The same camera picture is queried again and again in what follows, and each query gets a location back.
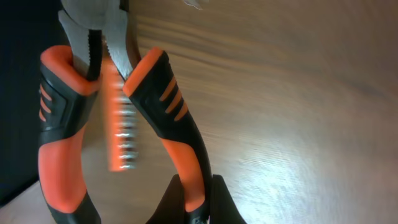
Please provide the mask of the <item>orange screwdriver bit holder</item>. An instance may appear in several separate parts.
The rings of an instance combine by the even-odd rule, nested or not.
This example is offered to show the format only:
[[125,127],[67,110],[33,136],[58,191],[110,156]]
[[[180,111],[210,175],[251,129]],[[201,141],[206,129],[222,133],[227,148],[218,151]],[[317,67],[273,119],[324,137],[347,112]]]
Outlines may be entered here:
[[136,167],[136,109],[123,93],[124,81],[110,58],[101,66],[104,126],[108,165],[112,172]]

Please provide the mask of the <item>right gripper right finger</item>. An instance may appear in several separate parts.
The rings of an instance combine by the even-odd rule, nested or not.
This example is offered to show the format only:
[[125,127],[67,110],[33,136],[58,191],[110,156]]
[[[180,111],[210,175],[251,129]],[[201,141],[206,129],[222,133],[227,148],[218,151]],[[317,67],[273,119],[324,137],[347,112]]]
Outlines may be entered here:
[[210,224],[246,224],[221,175],[213,175],[210,198]]

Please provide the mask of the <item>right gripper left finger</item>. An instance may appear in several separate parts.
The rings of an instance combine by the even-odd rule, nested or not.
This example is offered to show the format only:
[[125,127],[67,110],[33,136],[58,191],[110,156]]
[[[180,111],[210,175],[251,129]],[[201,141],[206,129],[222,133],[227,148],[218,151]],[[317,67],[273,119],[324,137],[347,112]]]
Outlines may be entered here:
[[185,201],[180,178],[175,174],[155,212],[146,224],[184,224]]

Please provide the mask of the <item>orange black long-nose pliers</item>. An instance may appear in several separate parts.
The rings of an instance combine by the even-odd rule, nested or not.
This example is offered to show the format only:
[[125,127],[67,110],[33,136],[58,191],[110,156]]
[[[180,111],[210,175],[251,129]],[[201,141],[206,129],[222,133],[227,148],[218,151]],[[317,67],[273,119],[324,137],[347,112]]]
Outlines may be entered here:
[[205,144],[177,85],[167,53],[139,54],[124,0],[64,1],[58,18],[68,45],[41,56],[39,180],[57,223],[99,223],[81,168],[88,118],[100,76],[115,72],[123,92],[158,135],[177,169],[182,202],[160,204],[165,223],[208,223],[211,168]]

